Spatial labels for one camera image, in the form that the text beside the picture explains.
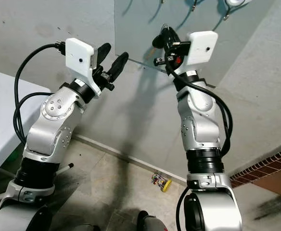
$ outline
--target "robotic arm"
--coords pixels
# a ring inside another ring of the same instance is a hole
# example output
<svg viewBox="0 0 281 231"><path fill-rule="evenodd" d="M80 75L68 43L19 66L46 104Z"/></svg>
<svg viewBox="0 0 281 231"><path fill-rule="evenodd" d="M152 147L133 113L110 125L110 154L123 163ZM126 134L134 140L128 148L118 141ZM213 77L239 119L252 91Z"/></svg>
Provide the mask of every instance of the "robotic arm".
<svg viewBox="0 0 281 231"><path fill-rule="evenodd" d="M181 135L188 159L187 190L192 190L184 199L187 231L242 230L239 208L221 161L227 151L220 146L217 101L206 93L206 82L198 76L210 60L217 38L217 33L204 31L188 34L188 41L181 42L171 27L163 26L153 40L153 46L164 48L166 53L154 64L166 64L166 72L178 91Z"/></svg>
<svg viewBox="0 0 281 231"><path fill-rule="evenodd" d="M109 43L94 49L69 38L58 47L75 79L64 83L44 101L39 118L29 130L21 167L0 202L0 231L48 230L51 213L45 204L54 192L56 171L72 132L86 104L99 98L104 88L114 89L112 83L128 60L128 53L124 52L105 72L100 64L111 49Z"/></svg>

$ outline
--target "gray wall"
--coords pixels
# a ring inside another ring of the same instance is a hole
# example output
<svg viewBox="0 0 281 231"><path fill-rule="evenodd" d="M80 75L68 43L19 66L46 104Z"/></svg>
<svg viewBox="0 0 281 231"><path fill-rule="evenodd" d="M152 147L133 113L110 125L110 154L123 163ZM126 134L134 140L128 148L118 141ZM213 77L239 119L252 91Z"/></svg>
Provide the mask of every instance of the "gray wall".
<svg viewBox="0 0 281 231"><path fill-rule="evenodd" d="M114 45L114 1L0 0L1 72L15 75L35 48L68 37ZM105 68L114 58L112 50ZM55 51L35 57L22 78L52 91L71 79ZM115 84L90 103L77 133L185 177L176 92L165 74L129 61ZM281 0L215 91L235 122L228 172L281 145Z"/></svg>

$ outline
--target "small yellow object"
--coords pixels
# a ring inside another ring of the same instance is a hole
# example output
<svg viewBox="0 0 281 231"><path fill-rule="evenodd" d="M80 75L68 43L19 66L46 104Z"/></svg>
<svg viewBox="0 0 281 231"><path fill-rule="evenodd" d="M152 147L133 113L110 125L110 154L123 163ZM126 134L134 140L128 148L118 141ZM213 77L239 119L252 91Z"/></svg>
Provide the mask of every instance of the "small yellow object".
<svg viewBox="0 0 281 231"><path fill-rule="evenodd" d="M167 191L167 189L168 189L168 187L169 187L169 185L171 184L171 180L168 180L167 182L166 182L166 184L164 185L164 187L162 188L162 192L166 192Z"/></svg>

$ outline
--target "tiled floor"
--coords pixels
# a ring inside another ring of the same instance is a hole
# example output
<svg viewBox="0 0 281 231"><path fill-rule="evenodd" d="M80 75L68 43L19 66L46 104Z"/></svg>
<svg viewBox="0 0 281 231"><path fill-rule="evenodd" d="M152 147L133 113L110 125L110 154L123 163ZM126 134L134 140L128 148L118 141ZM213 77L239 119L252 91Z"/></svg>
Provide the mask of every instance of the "tiled floor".
<svg viewBox="0 0 281 231"><path fill-rule="evenodd" d="M152 172L75 140L63 165L71 162L75 167L59 175L55 183L50 206L57 213L51 230L70 231L90 223L103 231L133 231L143 209L160 218L168 230L176 230L175 209L183 186L173 182L163 193L151 184ZM238 187L235 193L244 231L281 230L281 196L252 184Z"/></svg>

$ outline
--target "black cable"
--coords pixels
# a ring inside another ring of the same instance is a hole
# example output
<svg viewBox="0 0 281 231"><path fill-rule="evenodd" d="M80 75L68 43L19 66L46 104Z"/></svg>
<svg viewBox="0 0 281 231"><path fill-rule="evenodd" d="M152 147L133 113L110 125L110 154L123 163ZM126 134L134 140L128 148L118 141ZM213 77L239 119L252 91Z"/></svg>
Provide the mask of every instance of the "black cable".
<svg viewBox="0 0 281 231"><path fill-rule="evenodd" d="M20 65L16 75L15 75L15 79L14 79L14 103L15 103L15 107L17 107L18 103L19 103L19 78L21 75L22 70L24 69L25 65L28 63L28 61L34 57L36 54L38 54L40 51L45 50L47 48L58 48L59 44L56 43L52 43L52 44L47 44L44 45L42 47L39 47L38 49L34 50L33 52L31 52L31 54L29 56L26 57L26 59L22 62L22 64ZM23 131L23 125L22 125L22 120L21 120L21 115L18 114L17 115L17 125L18 125L18 129L20 131L20 135L22 137L22 140L25 140L25 135L24 135L24 131Z"/></svg>
<svg viewBox="0 0 281 231"><path fill-rule="evenodd" d="M20 115L20 108L23 105L23 103L28 100L30 97L36 96L36 95L52 95L53 93L49 93L49 92L35 92L35 93L31 93L26 95L16 106L14 114L13 114L13 127L14 127L14 131L16 133L16 135L18 136L18 138L20 139L20 141L22 142L23 145L26 144L26 139L25 137L22 136L21 131L19 130L18 126L17 126L17 118L18 115Z"/></svg>
<svg viewBox="0 0 281 231"><path fill-rule="evenodd" d="M179 198L179 200L178 200L177 207L176 207L176 226L177 226L177 230L178 230L178 231L181 231L180 219L179 219L180 206L181 206L182 200L183 200L185 194L187 194L188 190L189 190L188 187L186 187L186 188L183 190L183 192L182 192L182 194L181 194L181 196L180 196L180 198Z"/></svg>
<svg viewBox="0 0 281 231"><path fill-rule="evenodd" d="M169 60L168 60L168 56L170 56L172 51L175 52L175 49L174 48L170 48L167 52L165 52L164 60L165 60L165 64L166 64L167 70L174 76L174 78L179 79L186 86L189 86L189 87L191 87L193 89L199 90L199 91L201 91L201 92L203 92L203 93L213 97L216 100L217 105L221 109L222 117L223 117L223 122L224 122L224 127L225 127L225 130L227 130L226 134L225 134L226 135L226 139L225 139L223 147L222 147L222 151L223 152L221 152L221 155L222 156L226 155L226 153L229 151L229 148L230 148L230 136L232 134L232 128L233 128L232 116L231 116L231 112L230 112L229 108L224 103L224 101L220 97L215 95L213 92L211 92L211 91L209 91L209 90L207 90L205 88L199 87L197 85L191 84L188 81L186 81L183 77L177 75L175 73L175 71L173 70L173 68L171 67L171 65L169 63Z"/></svg>

